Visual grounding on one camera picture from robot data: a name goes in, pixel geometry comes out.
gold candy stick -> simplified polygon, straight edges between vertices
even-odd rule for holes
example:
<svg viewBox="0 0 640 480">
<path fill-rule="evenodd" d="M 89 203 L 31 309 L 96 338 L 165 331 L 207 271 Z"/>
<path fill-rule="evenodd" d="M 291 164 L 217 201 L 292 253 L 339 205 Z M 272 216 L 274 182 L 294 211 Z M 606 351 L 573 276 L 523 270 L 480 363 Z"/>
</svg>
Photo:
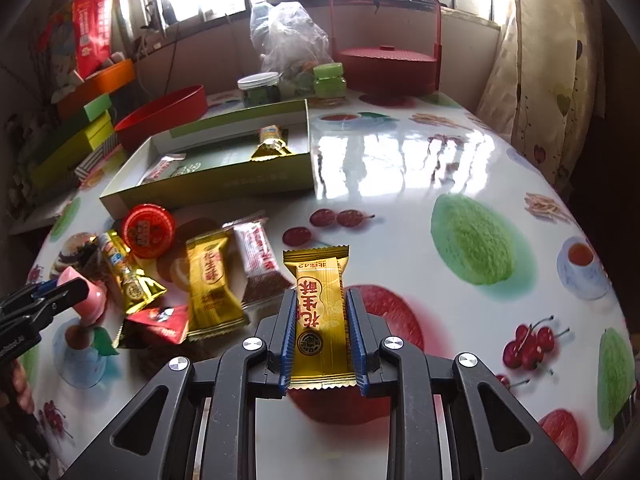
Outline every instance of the gold candy stick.
<svg viewBox="0 0 640 480">
<path fill-rule="evenodd" d="M 285 155 L 291 155 L 291 151 L 282 139 L 282 130 L 275 124 L 261 128 L 260 145 L 251 156 L 251 160 L 270 160 Z"/>
<path fill-rule="evenodd" d="M 130 256 L 130 249 L 116 231 L 101 234 L 97 237 L 97 242 L 118 283 L 127 315 L 146 307 L 166 292 L 164 286 L 145 275 L 145 271 Z"/>
</svg>

jar lid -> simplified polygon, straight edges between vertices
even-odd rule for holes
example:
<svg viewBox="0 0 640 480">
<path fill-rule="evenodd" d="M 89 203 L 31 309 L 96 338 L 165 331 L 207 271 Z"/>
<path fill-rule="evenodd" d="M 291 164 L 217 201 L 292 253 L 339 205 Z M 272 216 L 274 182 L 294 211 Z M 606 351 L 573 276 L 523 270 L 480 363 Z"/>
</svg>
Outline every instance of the jar lid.
<svg viewBox="0 0 640 480">
<path fill-rule="evenodd" d="M 157 258 L 174 244 L 175 221 L 164 207 L 142 204 L 125 217 L 122 235 L 136 256 Z"/>
<path fill-rule="evenodd" d="M 314 67 L 314 75 L 317 79 L 340 77 L 343 73 L 342 63 L 325 63 Z"/>
<path fill-rule="evenodd" d="M 277 85 L 280 82 L 279 72 L 262 72 L 248 75 L 238 80 L 238 88 L 241 90 L 251 90 L 260 86 Z"/>
</svg>

screw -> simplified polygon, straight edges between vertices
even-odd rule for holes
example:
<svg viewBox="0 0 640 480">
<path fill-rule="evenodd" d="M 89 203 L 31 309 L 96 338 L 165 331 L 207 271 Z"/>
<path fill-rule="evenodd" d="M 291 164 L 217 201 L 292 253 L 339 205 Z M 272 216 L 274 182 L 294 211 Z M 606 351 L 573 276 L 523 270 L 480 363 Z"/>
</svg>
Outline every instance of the screw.
<svg viewBox="0 0 640 480">
<path fill-rule="evenodd" d="M 248 337 L 244 341 L 242 341 L 242 346 L 245 350 L 257 350 L 262 346 L 262 339 L 259 337 Z"/>
<path fill-rule="evenodd" d="M 475 355 L 466 352 L 458 356 L 458 362 L 467 368 L 473 368 L 478 364 L 478 358 Z"/>
<path fill-rule="evenodd" d="M 404 341 L 395 335 L 390 335 L 385 339 L 385 346 L 387 348 L 391 348 L 392 350 L 398 350 L 404 346 Z"/>
<path fill-rule="evenodd" d="M 189 360 L 186 357 L 174 357 L 169 361 L 169 368 L 174 372 L 184 370 L 189 366 Z"/>
</svg>

open cardboard box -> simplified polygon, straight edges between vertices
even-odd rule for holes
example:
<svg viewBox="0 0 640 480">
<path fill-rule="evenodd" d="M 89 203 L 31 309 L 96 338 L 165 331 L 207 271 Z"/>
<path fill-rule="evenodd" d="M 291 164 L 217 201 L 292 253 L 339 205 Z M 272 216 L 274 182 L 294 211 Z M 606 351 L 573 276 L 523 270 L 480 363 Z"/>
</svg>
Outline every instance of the open cardboard box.
<svg viewBox="0 0 640 480">
<path fill-rule="evenodd" d="M 270 124 L 286 133 L 293 155 L 250 160 L 258 147 L 258 130 Z M 186 153 L 180 166 L 197 169 L 138 186 L 167 153 Z M 100 200 L 119 219 L 143 203 L 172 209 L 313 187 L 308 110 L 306 101 L 298 100 L 231 111 L 150 137 L 113 177 Z"/>
</svg>

basket handle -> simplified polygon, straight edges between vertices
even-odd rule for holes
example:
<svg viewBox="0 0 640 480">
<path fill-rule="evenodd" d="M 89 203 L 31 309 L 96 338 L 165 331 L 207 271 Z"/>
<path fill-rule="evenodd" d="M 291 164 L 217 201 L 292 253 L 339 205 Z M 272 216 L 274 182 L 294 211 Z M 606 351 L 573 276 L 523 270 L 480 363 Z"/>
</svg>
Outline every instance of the basket handle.
<svg viewBox="0 0 640 480">
<path fill-rule="evenodd" d="M 436 40 L 433 43 L 433 58 L 436 60 L 436 90 L 440 88 L 440 64 L 442 62 L 442 44 L 440 38 L 442 35 L 442 5 L 439 0 L 429 0 L 436 7 Z M 341 0 L 343 3 L 370 5 L 367 0 Z M 335 59 L 337 48 L 337 38 L 334 29 L 334 0 L 329 0 L 329 16 L 331 19 L 331 55 Z"/>
</svg>

